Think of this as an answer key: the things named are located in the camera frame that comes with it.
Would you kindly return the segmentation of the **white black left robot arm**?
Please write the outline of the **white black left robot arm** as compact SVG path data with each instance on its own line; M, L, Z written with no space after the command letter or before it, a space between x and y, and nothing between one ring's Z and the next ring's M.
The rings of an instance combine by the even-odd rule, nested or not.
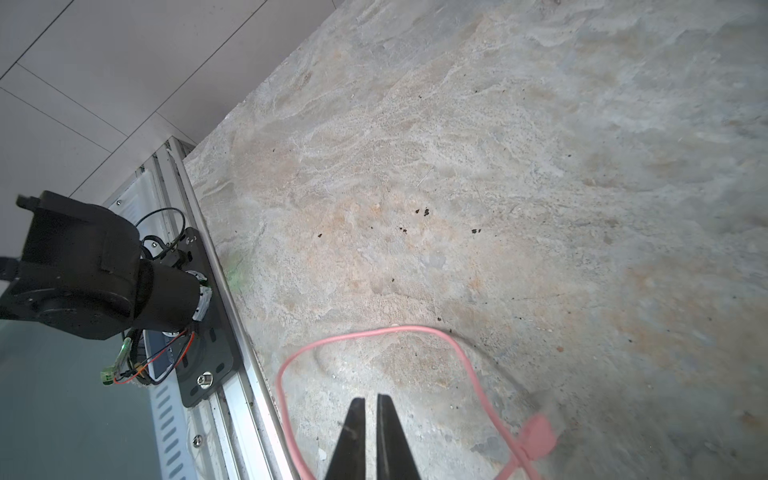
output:
M51 191L16 204L33 218L20 257L1 260L2 319L90 340L181 332L204 319L213 289L175 243L152 256L127 219Z

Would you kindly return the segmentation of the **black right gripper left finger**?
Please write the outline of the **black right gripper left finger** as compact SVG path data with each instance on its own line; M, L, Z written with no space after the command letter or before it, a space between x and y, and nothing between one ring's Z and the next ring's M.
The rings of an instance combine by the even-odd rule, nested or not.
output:
M347 410L325 479L365 480L365 443L365 399L357 397Z

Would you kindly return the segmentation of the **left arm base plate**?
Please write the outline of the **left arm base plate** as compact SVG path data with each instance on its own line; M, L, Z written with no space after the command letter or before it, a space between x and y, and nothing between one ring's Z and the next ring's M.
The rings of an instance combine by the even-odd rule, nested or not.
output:
M195 340L176 369L182 405L193 408L221 389L241 366L242 356L201 233L186 228L178 249L186 255L184 269L201 274L212 291L205 315L194 322Z

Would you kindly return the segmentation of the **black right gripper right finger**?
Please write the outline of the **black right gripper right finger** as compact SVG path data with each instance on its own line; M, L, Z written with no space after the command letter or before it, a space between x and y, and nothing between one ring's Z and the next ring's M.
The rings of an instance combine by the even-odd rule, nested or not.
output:
M377 396L376 474L378 480L420 480L418 468L389 395Z

